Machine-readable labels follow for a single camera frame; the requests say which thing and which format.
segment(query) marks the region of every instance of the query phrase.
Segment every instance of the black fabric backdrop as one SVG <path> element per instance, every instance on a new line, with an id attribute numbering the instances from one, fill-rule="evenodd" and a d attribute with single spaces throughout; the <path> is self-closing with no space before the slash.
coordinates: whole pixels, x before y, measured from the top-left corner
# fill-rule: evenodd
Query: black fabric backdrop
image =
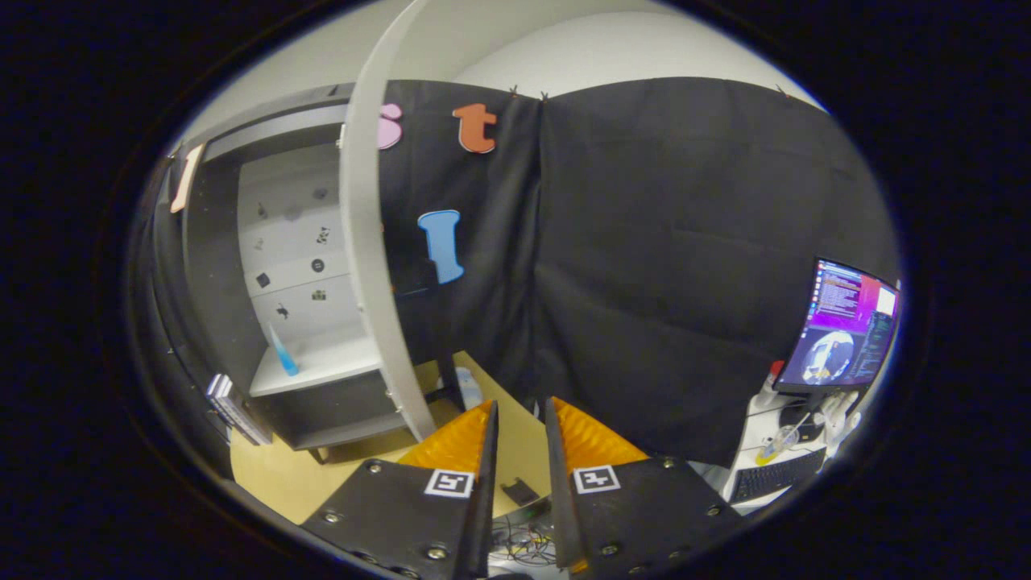
<path id="1" fill-rule="evenodd" d="M 743 82 L 620 82 L 542 108 L 535 393 L 729 466 L 814 255 L 898 276 L 872 175 L 827 113 Z"/>
<path id="2" fill-rule="evenodd" d="M 558 396 L 650 452 L 729 466 L 817 254 L 900 276 L 869 168 L 826 112 L 776 91 L 659 78 L 542 103 L 398 80 L 385 102 L 404 110 L 380 156 L 395 276 L 427 254 L 419 215 L 459 210 L 453 346 L 518 400 Z M 452 116 L 474 102 L 498 116 L 485 155 Z M 415 363 L 425 308 L 398 301 Z"/>
<path id="3" fill-rule="evenodd" d="M 531 369 L 530 301 L 533 284 L 534 217 L 540 193 L 538 127 L 540 101 L 503 91 L 453 82 L 395 80 L 385 103 L 400 105 L 401 140 L 379 156 L 384 236 L 398 292 L 413 284 L 418 260 L 428 254 L 419 216 L 456 209 L 462 277 L 441 286 L 452 321 L 452 347 L 466 350 L 499 384 L 526 391 Z M 464 149 L 452 111 L 484 103 L 497 114 L 486 136 L 488 153 Z M 413 363 L 431 361 L 427 333 L 430 303 L 418 296 L 397 300 Z"/>

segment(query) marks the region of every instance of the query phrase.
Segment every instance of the monitor screen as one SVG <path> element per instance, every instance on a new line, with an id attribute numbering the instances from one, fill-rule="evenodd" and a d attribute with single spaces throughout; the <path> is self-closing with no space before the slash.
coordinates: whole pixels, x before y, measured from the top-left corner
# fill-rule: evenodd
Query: monitor screen
<path id="1" fill-rule="evenodd" d="M 895 331 L 898 289 L 849 266 L 818 260 L 808 305 L 777 390 L 813 393 L 872 383 Z"/>

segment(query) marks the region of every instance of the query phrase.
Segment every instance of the wooden table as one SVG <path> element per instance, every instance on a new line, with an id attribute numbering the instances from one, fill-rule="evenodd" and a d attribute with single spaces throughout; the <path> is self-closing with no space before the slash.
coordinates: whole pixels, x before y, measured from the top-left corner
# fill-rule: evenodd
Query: wooden table
<path id="1" fill-rule="evenodd" d="M 498 463 L 494 489 L 494 514 L 508 514 L 519 506 L 501 484 L 519 477 L 540 497 L 552 492 L 547 469 L 547 438 L 544 424 L 494 382 L 464 351 L 456 353 L 455 366 L 472 372 L 484 400 L 498 402 Z M 415 368 L 424 393 L 433 390 L 438 377 L 436 363 Z M 438 427 L 459 415 L 453 403 L 441 400 L 430 405 Z M 408 430 L 340 445 L 327 450 L 326 465 L 320 466 L 307 451 L 294 451 L 273 437 L 272 445 L 254 446 L 235 431 L 230 443 L 233 477 L 260 502 L 290 521 L 300 524 L 308 518 L 365 459 L 376 457 L 396 462 L 415 445 Z"/>

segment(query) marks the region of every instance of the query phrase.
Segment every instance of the white shelf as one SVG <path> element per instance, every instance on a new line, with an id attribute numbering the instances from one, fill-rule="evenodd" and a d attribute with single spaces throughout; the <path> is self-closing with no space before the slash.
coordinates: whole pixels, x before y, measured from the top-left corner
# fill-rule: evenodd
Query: white shelf
<path id="1" fill-rule="evenodd" d="M 322 271 L 315 271 L 311 267 L 311 262 L 314 260 L 322 260 Z M 268 276 L 264 287 L 258 282 L 258 276 L 263 273 Z M 247 295 L 252 299 L 273 293 L 281 293 L 286 288 L 301 285 L 302 283 L 323 281 L 338 275 L 348 275 L 350 273 L 347 254 L 343 252 L 343 249 L 311 253 L 262 268 L 243 270 L 243 276 L 247 283 Z"/>
<path id="2" fill-rule="evenodd" d="M 303 389 L 354 377 L 380 368 L 381 361 L 370 337 L 356 330 L 334 331 L 286 343 L 300 371 L 291 377 L 275 349 L 269 347 L 251 382 L 251 397 L 265 397 Z"/>

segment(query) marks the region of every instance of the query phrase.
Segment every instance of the white wall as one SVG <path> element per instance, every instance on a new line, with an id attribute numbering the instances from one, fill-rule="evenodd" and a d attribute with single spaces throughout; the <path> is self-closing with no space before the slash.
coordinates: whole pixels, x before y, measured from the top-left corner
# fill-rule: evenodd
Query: white wall
<path id="1" fill-rule="evenodd" d="M 456 82 L 557 96 L 598 84 L 664 76 L 707 76 L 776 90 L 820 106 L 745 45 L 692 16 L 617 12 L 538 30 L 466 68 Z"/>
<path id="2" fill-rule="evenodd" d="M 328 20 L 242 71 L 185 128 L 189 138 L 292 93 L 352 82 L 409 0 L 377 0 Z M 452 80 L 487 55 L 540 28 L 597 12 L 678 14 L 652 0 L 433 0 L 408 31 L 392 78 Z"/>

